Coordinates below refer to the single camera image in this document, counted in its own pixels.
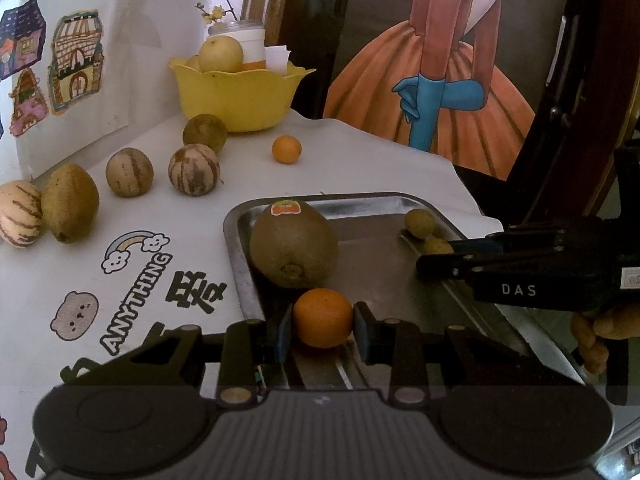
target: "glove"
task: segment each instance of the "glove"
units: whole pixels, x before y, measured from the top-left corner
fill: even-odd
[[[447,83],[419,74],[402,79],[392,91],[400,96],[404,118],[411,123],[409,146],[424,152],[430,150],[440,108],[470,111],[484,105],[484,90],[473,79]]]
[[[578,342],[585,369],[591,374],[601,374],[606,370],[609,358],[604,339],[640,337],[640,304],[620,302],[593,322],[575,312],[571,333]]]

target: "bear face drawing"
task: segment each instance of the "bear face drawing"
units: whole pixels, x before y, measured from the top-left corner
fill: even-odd
[[[51,329],[64,341],[83,336],[98,314],[98,299],[88,292],[70,292],[56,312]]]

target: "glass jar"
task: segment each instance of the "glass jar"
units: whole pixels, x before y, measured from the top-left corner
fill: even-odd
[[[244,61],[242,70],[267,68],[264,51],[264,27],[257,20],[214,23],[209,27],[209,37],[231,36],[240,42]]]

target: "round fruit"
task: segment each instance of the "round fruit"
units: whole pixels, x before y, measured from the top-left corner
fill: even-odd
[[[223,123],[215,115],[200,114],[192,118],[184,127],[182,143],[204,144],[214,152],[220,153],[226,143],[227,130]]]
[[[353,307],[328,288],[305,292],[293,306],[296,335],[314,348],[333,348],[347,341],[353,329]]]
[[[430,236],[424,241],[422,252],[424,254],[453,254],[454,250],[448,242],[435,236]]]
[[[99,204],[91,176],[77,164],[65,164],[51,174],[42,192],[42,218],[57,241],[79,242],[91,233]]]
[[[338,237],[314,208],[283,200],[255,219],[249,252],[254,266],[277,286],[311,288],[334,271]]]
[[[231,36],[207,38],[198,53],[203,72],[240,72],[244,61],[242,45]]]
[[[196,56],[191,56],[188,60],[186,65],[189,68],[193,68],[194,70],[197,70],[198,72],[202,72],[202,69],[200,68],[200,59],[198,58],[198,55],[196,54]]]
[[[433,234],[436,221],[426,209],[411,209],[404,215],[404,227],[416,238],[424,240]]]
[[[40,190],[25,180],[0,186],[0,237],[9,245],[28,247],[40,235]]]
[[[273,141],[271,154],[282,164],[293,164],[300,158],[302,144],[295,137],[284,135]]]
[[[204,144],[181,147],[169,162],[169,180],[189,196],[202,196],[213,191],[220,179],[218,156]]]
[[[154,167],[148,156],[136,148],[123,148],[107,162],[107,184],[123,198],[144,195],[154,180]]]

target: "blue glove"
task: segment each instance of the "blue glove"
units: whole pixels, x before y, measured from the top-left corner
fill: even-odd
[[[484,104],[484,90],[473,79],[447,83],[420,74],[402,79],[392,91],[400,96],[404,118],[411,123],[409,146],[424,152],[431,148],[440,108],[471,111]]]

